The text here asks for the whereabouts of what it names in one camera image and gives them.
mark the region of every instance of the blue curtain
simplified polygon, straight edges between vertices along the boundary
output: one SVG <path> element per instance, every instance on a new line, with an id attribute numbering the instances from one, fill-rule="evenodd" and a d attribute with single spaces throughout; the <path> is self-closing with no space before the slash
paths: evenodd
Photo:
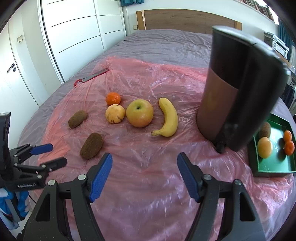
<path id="1" fill-rule="evenodd" d="M 295 46 L 291 36 L 287 32 L 285 26 L 283 23 L 279 20 L 279 38 L 286 44 L 286 46 L 289 48 L 287 60 L 290 61 L 291 52 L 292 52 L 292 45 Z"/>
<path id="2" fill-rule="evenodd" d="M 135 3 L 144 3 L 144 0 L 120 0 L 121 6 L 128 6 Z"/>

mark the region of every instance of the banana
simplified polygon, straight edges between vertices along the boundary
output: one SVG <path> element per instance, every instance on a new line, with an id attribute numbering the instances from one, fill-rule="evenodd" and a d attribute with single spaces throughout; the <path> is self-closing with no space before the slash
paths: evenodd
<path id="1" fill-rule="evenodd" d="M 167 98 L 160 98 L 159 106 L 165 115 L 165 123 L 160 130 L 152 131 L 151 135 L 170 137 L 175 134 L 178 127 L 178 115 L 176 109 Z"/>

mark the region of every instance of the pink plastic sheet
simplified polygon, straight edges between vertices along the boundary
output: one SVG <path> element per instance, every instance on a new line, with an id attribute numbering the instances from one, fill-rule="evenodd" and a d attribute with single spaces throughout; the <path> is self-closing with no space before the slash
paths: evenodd
<path id="1" fill-rule="evenodd" d="M 61 183 L 85 174 L 105 152 L 112 154 L 112 170 L 101 197 L 92 204 L 106 240 L 185 239 L 199 204 L 189 197 L 179 173 L 176 159 L 180 152 L 185 152 L 203 173 L 217 180 L 241 179 L 263 226 L 266 221 L 270 224 L 271 217 L 291 194 L 293 176 L 253 178 L 246 147 L 238 152 L 226 149 L 224 154 L 218 154 L 211 142 L 201 135 L 196 113 L 207 69 L 109 58 L 98 63 L 92 73 L 103 68 L 110 71 L 78 84 L 55 108 L 43 138 L 43 143 L 52 143 L 54 149 L 43 154 L 38 163 L 60 156 L 67 158 L 68 165 L 48 178 Z M 121 105 L 125 109 L 135 99 L 148 100 L 154 108 L 152 122 L 140 129 L 130 125 L 126 117 L 119 124 L 109 124 L 105 119 L 105 96 L 111 91 L 121 95 Z M 150 134 L 164 122 L 158 106 L 160 97 L 173 103 L 179 117 L 178 130 L 169 138 Z M 70 129 L 67 122 L 78 110 L 87 111 L 88 118 L 76 129 Z M 93 159 L 85 161 L 79 151 L 92 132 L 104 137 L 104 146 Z M 217 238 L 222 213 L 223 201 L 220 201 L 211 240 Z M 73 211 L 69 209 L 68 214 L 73 238 L 79 240 Z"/>

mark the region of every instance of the white wall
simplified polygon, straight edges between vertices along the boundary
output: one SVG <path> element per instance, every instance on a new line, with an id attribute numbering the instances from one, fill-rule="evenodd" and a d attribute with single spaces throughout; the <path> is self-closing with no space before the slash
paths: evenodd
<path id="1" fill-rule="evenodd" d="M 244 32 L 261 40 L 264 40 L 264 32 L 278 33 L 278 25 L 237 0 L 145 0 L 142 4 L 123 7 L 127 35 L 137 31 L 133 30 L 133 25 L 137 25 L 136 11 L 163 8 L 192 9 L 221 15 L 241 22 Z"/>
<path id="2" fill-rule="evenodd" d="M 61 86 L 61 82 L 45 47 L 39 23 L 37 1 L 40 0 L 27 0 L 21 6 L 22 26 L 35 70 L 45 90 L 51 95 Z"/>

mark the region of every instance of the kiwi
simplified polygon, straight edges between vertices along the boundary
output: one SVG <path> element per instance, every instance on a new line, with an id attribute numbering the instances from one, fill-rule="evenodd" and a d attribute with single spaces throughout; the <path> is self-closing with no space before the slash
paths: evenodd
<path id="1" fill-rule="evenodd" d="M 260 127 L 260 130 L 258 132 L 258 137 L 261 139 L 262 137 L 270 137 L 270 131 L 271 131 L 271 126 L 268 122 L 264 122 L 262 126 Z"/>
<path id="2" fill-rule="evenodd" d="M 86 160 L 93 158 L 100 151 L 103 143 L 104 139 L 100 134 L 91 133 L 83 144 L 80 155 Z"/>
<path id="3" fill-rule="evenodd" d="M 79 110 L 74 115 L 72 115 L 72 117 L 68 121 L 68 124 L 70 128 L 75 128 L 79 126 L 86 118 L 87 112 L 85 112 L 84 110 Z"/>

